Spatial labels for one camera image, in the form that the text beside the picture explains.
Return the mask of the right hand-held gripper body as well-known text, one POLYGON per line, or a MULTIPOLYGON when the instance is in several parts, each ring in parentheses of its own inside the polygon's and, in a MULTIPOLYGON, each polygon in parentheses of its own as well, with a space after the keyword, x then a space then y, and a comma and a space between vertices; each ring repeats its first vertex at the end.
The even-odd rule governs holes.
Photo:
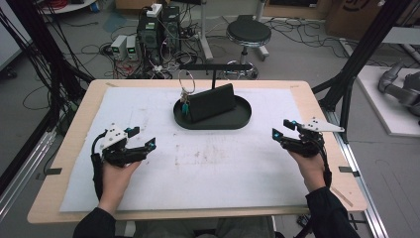
POLYGON ((324 151, 323 132, 344 132, 341 126, 334 125, 325 120, 312 117, 306 123, 298 123, 296 131, 299 133, 298 139, 286 137, 280 146, 305 158, 314 157, 324 151))

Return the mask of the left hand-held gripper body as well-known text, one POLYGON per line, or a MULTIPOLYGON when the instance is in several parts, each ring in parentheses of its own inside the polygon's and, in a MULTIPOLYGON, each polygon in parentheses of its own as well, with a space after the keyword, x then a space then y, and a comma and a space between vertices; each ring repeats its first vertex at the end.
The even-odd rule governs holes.
POLYGON ((130 138, 115 123, 112 123, 106 130, 104 141, 100 145, 101 162, 107 162, 112 166, 123 168, 128 164, 143 161, 147 155, 135 152, 135 148, 127 148, 130 138))

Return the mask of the person's right hand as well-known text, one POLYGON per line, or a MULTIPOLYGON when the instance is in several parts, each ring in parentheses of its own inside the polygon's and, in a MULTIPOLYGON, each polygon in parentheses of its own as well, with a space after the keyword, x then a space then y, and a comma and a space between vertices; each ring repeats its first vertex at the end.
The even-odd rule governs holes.
POLYGON ((320 155, 305 158, 297 153, 290 152, 289 155, 297 163, 300 173, 303 176, 304 184, 309 192, 324 187, 324 162, 320 155))

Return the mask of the person's left hand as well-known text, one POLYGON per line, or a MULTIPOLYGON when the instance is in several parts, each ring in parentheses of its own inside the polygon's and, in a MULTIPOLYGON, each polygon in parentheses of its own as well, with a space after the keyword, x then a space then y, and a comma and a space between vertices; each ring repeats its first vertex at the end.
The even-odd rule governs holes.
POLYGON ((103 192, 98 207, 114 215, 124 193, 130 183, 131 177, 141 163, 135 162, 120 168, 105 163, 103 166, 103 192))

